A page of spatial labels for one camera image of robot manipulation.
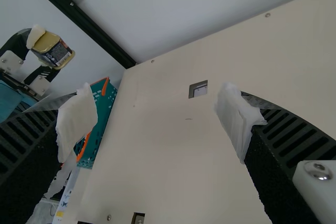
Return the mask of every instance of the white paper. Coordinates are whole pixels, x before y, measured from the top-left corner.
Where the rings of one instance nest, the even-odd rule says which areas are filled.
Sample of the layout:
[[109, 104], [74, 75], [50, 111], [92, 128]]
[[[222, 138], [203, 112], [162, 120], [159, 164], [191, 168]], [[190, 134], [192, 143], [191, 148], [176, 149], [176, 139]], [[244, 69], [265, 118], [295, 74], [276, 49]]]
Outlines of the white paper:
[[75, 144], [92, 131], [98, 121], [97, 107], [90, 85], [77, 90], [58, 110], [56, 132], [58, 161], [64, 163]]
[[76, 154], [72, 150], [67, 160], [63, 163], [61, 170], [58, 171], [56, 179], [51, 182], [48, 192], [44, 194], [47, 199], [50, 199], [54, 194], [62, 190], [69, 174], [77, 166], [76, 158]]
[[32, 47], [39, 40], [39, 38], [45, 33], [46, 30], [43, 27], [39, 25], [34, 25], [28, 35], [26, 47], [28, 49], [32, 49]]
[[237, 86], [230, 82], [225, 82], [219, 91], [215, 111], [243, 164], [252, 137], [252, 126], [267, 122], [260, 109], [249, 105]]

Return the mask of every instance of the black grill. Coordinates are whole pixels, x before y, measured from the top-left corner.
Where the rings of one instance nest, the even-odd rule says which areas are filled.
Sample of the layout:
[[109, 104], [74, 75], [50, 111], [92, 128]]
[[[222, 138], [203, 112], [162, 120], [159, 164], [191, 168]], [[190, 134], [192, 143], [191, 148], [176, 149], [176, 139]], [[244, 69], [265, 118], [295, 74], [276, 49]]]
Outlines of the black grill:
[[261, 108], [261, 114], [268, 122], [267, 125], [253, 126], [245, 157], [265, 212], [273, 224], [319, 223], [296, 190], [292, 178], [300, 161], [336, 159], [336, 141], [279, 106], [253, 95], [242, 95]]

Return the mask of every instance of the screw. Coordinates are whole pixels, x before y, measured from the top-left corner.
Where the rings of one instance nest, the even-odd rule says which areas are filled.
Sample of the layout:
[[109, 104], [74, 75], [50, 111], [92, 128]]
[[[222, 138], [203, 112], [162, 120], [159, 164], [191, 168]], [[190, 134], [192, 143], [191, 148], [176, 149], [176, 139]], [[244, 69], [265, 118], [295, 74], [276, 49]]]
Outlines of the screw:
[[316, 164], [316, 163], [314, 164], [314, 167], [317, 168], [317, 169], [319, 169], [319, 170], [325, 170], [326, 169], [323, 165]]

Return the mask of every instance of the small metal plate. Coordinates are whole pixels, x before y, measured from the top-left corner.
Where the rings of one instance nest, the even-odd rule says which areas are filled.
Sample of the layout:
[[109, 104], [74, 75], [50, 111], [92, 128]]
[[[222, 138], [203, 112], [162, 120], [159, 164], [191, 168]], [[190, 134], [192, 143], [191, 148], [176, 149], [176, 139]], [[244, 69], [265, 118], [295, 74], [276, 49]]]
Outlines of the small metal plate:
[[35, 80], [29, 85], [38, 95], [42, 96], [50, 87], [50, 82], [44, 76], [37, 76]]
[[132, 218], [131, 224], [143, 224], [145, 221], [145, 214], [135, 212]]
[[189, 86], [189, 99], [208, 93], [208, 81], [201, 81]]
[[10, 50], [4, 52], [0, 57], [0, 69], [9, 74], [14, 74], [22, 66], [23, 60]]

